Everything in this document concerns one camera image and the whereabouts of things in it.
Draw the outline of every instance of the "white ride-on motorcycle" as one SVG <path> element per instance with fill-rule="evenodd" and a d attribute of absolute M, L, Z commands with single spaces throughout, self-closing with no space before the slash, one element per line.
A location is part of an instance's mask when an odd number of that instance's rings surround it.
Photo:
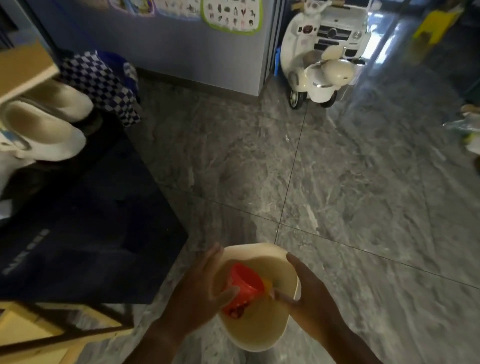
<path fill-rule="evenodd" d="M 344 0 L 308 1 L 304 11 L 295 15 L 287 27 L 280 50 L 280 64 L 290 85 L 289 104 L 299 109 L 310 98 L 327 108 L 333 105 L 337 91 L 356 75 L 358 60 L 343 59 L 345 47 L 331 45 L 324 51 L 314 49 L 321 12 Z"/>

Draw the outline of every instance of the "person's left hand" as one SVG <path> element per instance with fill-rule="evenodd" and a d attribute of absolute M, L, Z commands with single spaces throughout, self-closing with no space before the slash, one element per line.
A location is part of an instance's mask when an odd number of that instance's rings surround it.
<path fill-rule="evenodd" d="M 223 247 L 215 243 L 202 253 L 175 287 L 159 320 L 162 328 L 177 341 L 210 321 L 230 303 L 240 288 L 232 286 L 218 296 L 213 293 L 213 281 Z"/>

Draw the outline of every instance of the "educational poster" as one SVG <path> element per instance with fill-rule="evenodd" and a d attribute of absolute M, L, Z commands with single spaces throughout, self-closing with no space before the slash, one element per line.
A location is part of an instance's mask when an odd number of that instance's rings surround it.
<path fill-rule="evenodd" d="M 262 0 L 202 0 L 202 17 L 214 29 L 253 34 L 262 27 Z"/>
<path fill-rule="evenodd" d="M 156 10 L 181 20 L 200 20 L 201 0 L 155 0 Z"/>
<path fill-rule="evenodd" d="M 110 5 L 121 12 L 138 16 L 154 16 L 153 0 L 110 0 Z"/>
<path fill-rule="evenodd" d="M 94 8 L 97 10 L 106 10 L 108 9 L 108 0 L 78 0 L 82 5 L 88 6 L 89 8 Z"/>

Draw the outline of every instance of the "orange object in bin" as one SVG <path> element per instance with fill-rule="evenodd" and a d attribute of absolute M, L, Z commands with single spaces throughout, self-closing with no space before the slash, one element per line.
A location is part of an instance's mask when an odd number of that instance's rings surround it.
<path fill-rule="evenodd" d="M 240 318 L 244 309 L 265 293 L 264 282 L 260 276 L 242 263 L 235 263 L 230 269 L 226 288 L 231 286 L 240 287 L 233 301 L 223 308 L 223 312 L 232 318 Z"/>

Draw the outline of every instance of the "hand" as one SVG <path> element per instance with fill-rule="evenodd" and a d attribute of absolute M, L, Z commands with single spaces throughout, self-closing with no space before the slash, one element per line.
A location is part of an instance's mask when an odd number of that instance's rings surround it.
<path fill-rule="evenodd" d="M 287 253 L 301 283 L 298 301 L 274 290 L 275 300 L 285 305 L 292 318 L 323 346 L 333 331 L 348 329 L 325 284 L 296 256 Z"/>
<path fill-rule="evenodd" d="M 218 296 L 213 294 L 213 280 L 222 254 L 223 247 L 215 243 L 197 258 L 175 287 L 159 325 L 176 343 L 210 321 L 238 294 L 237 286 Z"/>

